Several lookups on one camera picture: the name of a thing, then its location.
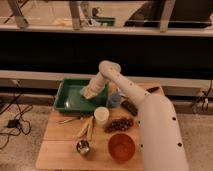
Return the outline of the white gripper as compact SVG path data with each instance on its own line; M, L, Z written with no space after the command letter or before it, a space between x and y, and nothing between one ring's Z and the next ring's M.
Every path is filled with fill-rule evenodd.
M89 82L88 87L85 87L85 96L86 99L92 99L97 96L97 93L100 93L105 88L108 80L98 72Z

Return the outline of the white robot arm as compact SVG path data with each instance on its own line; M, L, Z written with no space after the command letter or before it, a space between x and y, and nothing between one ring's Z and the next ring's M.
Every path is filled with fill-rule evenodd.
M189 171L179 122L172 102L149 93L121 74L118 63L102 61L98 73L83 90L86 99L97 96L113 82L136 106L144 171Z

